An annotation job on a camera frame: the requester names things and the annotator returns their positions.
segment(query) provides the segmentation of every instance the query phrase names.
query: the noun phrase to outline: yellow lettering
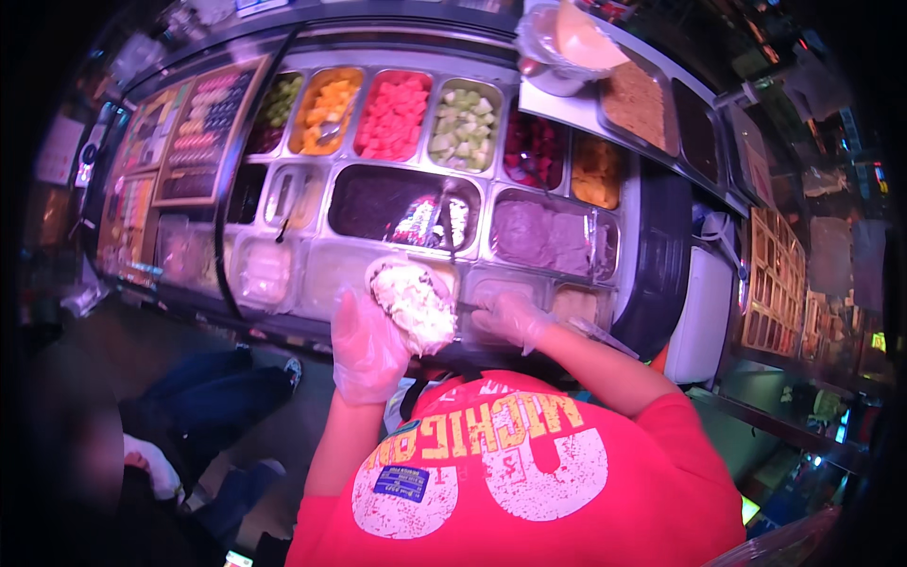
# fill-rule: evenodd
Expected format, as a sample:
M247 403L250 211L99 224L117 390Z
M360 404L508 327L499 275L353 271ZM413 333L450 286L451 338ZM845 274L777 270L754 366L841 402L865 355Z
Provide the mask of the yellow lettering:
M405 463L413 458L413 455L415 454L415 436L417 433L415 427L413 427L406 433L391 437L391 439L394 440L393 459L395 463Z
M394 444L394 438L385 439L378 446L378 465L388 466L391 464L391 445Z
M450 413L451 431L453 433L453 456L466 456L466 445L463 444L463 422L460 416L463 415L461 410Z
M548 431L557 433L561 430L561 416L558 415L558 408L563 410L567 420L573 427L582 425L582 416L580 410L572 398L566 396L553 396L550 394L539 394L541 402L541 411L545 414L545 423L548 424Z
M488 404L479 406L479 414L482 421L475 421L475 408L466 408L466 429L469 430L469 445L473 455L482 453L482 444L479 441L479 434L485 436L485 444L488 446L488 452L493 453L498 450L498 442L494 438L494 424L492 423L492 414L488 411Z
M438 441L438 447L433 449L426 447L422 450L423 459L446 459L450 456L447 450L447 415L430 415L422 420L420 425L422 437L435 436Z
M511 434L510 429L506 425L498 427L498 437L501 439L501 449L515 447L516 445L521 444L523 439L526 438L526 428L522 424L520 408L516 405L516 396L510 394L509 396L499 397L494 400L494 403L492 404L492 413L497 414L498 412L501 412L504 406L507 406L507 410L510 413L511 422L513 423L513 433Z
M535 394L517 394L522 400L522 405L526 408L526 417L529 419L529 437L535 439L539 435L545 435L545 425L539 419L539 412L535 408Z

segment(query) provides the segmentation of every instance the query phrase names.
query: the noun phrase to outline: worker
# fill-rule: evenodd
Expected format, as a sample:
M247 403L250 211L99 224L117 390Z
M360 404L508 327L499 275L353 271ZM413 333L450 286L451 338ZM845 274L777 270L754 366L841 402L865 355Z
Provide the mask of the worker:
M427 391L378 444L410 353L375 302L348 291L288 567L701 565L745 540L740 494L677 386L521 294L478 305L475 327L538 349L609 409L485 371Z

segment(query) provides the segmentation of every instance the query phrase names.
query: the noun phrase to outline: white ice cream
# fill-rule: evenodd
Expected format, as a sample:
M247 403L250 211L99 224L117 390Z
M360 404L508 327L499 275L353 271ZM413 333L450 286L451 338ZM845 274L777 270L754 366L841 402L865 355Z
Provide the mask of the white ice cream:
M454 340L454 302L438 296L425 269L386 264L372 277L371 288L378 305L404 331L406 345L417 355L433 355Z

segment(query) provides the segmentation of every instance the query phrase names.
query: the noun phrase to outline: purple ice cream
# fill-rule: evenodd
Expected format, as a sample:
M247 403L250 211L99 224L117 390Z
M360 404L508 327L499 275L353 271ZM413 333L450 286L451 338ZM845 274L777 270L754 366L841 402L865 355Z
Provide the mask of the purple ice cream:
M494 209L492 238L503 259L578 276L589 274L585 219L542 205L506 200Z

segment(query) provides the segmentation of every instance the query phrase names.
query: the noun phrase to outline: scoop of ice cream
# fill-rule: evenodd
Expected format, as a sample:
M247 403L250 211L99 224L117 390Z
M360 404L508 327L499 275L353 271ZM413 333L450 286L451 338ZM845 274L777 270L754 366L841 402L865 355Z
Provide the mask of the scoop of ice cream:
M454 303L442 298L424 268L385 264L371 278L378 305L404 331L407 347L417 355L433 355L456 335Z
M545 268L553 262L548 245L551 211L538 203L506 200L494 210L493 228L502 258Z
M577 276L589 274L590 245L583 217L567 212L554 213L548 246L556 250L552 268Z

